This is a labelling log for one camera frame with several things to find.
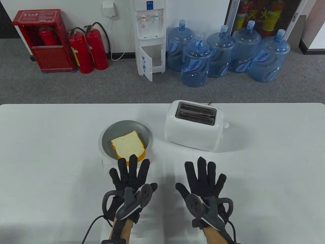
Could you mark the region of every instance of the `gray plate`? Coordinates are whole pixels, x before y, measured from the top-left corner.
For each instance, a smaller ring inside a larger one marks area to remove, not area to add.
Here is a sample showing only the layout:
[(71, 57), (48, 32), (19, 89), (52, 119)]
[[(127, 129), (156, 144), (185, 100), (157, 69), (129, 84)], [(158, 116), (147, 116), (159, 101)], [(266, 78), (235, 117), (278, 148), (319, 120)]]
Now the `gray plate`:
[(122, 120), (112, 124), (103, 134), (102, 146), (104, 152), (111, 158), (118, 160), (116, 151), (112, 146), (112, 140), (121, 136), (125, 136), (132, 131), (136, 131), (140, 140), (142, 141), (144, 148), (146, 149), (149, 144), (149, 130), (139, 122), (133, 120)]

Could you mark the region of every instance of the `water dispenser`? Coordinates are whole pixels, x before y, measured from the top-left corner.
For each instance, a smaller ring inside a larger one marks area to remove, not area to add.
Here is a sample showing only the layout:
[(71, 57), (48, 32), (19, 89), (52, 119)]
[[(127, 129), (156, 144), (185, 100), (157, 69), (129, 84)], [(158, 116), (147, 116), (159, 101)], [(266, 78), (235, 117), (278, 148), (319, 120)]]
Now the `water dispenser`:
[(139, 75), (152, 81), (152, 74), (165, 72), (166, 2), (131, 0)]

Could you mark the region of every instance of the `hand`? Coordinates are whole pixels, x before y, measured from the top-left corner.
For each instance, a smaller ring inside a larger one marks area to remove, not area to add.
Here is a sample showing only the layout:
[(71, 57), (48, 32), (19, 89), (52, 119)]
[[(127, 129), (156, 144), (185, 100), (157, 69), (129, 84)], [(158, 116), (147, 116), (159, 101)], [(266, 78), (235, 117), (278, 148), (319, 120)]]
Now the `hand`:
[[(219, 198), (219, 194), (226, 182), (227, 177), (224, 174), (220, 174), (216, 183), (216, 166), (214, 162), (209, 162), (207, 167), (205, 159), (199, 157), (197, 165), (198, 177), (196, 177), (193, 163), (185, 162), (185, 171), (189, 183), (188, 185), (191, 193), (201, 197), (203, 202), (209, 206), (210, 197), (214, 196), (216, 198)], [(179, 191), (185, 201), (186, 197), (190, 194), (187, 188), (182, 183), (176, 183), (175, 188)], [(228, 222), (229, 216), (227, 215), (223, 204), (218, 205), (218, 215), (223, 219), (225, 223)], [(202, 219), (194, 219), (192, 221), (192, 226), (199, 227), (200, 229), (210, 227), (210, 225)], [(219, 233), (224, 239), (226, 239), (228, 243), (234, 243), (225, 230), (220, 230)]]
[[(126, 166), (126, 159), (120, 158), (117, 161), (117, 165), (120, 171), (121, 179), (119, 178), (119, 175), (117, 173), (117, 170), (115, 168), (110, 169), (110, 176), (112, 178), (113, 184), (115, 185), (116, 190), (122, 191), (127, 186), (133, 188), (133, 193), (135, 193), (138, 188), (140, 188), (142, 185), (146, 183), (147, 174), (150, 166), (149, 159), (144, 159), (141, 163), (138, 176), (137, 175), (137, 165), (138, 165), (138, 158), (136, 155), (131, 155), (129, 159), (129, 172), (127, 171)], [(154, 192), (157, 189), (157, 183), (151, 183), (152, 191)], [(114, 196), (112, 200), (112, 204), (110, 208), (107, 211), (107, 216), (111, 221), (114, 221), (115, 214), (117, 209), (124, 203), (124, 199), (120, 196)], [(142, 208), (138, 208), (136, 211), (134, 211), (130, 216), (128, 216), (128, 219), (132, 220), (133, 222), (137, 222), (140, 216), (140, 212), (142, 211)]]

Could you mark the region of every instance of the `table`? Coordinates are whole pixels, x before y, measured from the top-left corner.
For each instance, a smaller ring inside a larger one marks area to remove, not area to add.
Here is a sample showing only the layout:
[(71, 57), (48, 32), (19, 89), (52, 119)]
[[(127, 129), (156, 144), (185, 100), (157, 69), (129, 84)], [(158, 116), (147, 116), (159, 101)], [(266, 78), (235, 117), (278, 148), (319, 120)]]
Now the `table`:
[[(131, 243), (205, 243), (175, 190), (185, 161), (203, 156), (227, 175), (221, 197), (234, 201), (240, 243), (325, 241), (325, 106), (320, 103), (214, 104), (230, 123), (218, 153), (168, 143), (169, 104), (21, 104), (0, 106), (0, 243), (81, 243), (113, 189), (116, 161), (100, 135), (132, 119), (152, 133), (147, 182), (158, 190), (131, 232)], [(87, 243), (108, 237), (94, 224)]]

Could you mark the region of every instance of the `toaster slot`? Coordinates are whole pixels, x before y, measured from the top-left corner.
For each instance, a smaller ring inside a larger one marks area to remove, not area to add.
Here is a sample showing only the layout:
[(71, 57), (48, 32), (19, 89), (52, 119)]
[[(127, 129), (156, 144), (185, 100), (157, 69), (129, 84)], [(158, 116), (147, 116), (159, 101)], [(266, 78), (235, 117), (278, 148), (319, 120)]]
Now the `toaster slot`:
[(212, 119), (212, 118), (204, 117), (204, 116), (200, 116), (200, 115), (194, 115), (194, 114), (190, 114), (190, 113), (185, 113), (182, 111), (180, 111), (178, 113), (178, 118), (189, 120), (192, 122), (201, 123), (201, 124), (206, 124), (206, 125), (214, 124), (214, 119)]
[(216, 114), (217, 110), (215, 108), (180, 102), (176, 111), (176, 118), (205, 125), (214, 125)]
[(214, 116), (215, 113), (217, 112), (215, 109), (210, 109), (210, 108), (204, 108), (204, 107), (195, 107), (190, 104), (182, 103), (180, 106), (181, 110), (184, 111), (191, 111), (199, 114), (204, 114), (204, 115), (210, 115)]

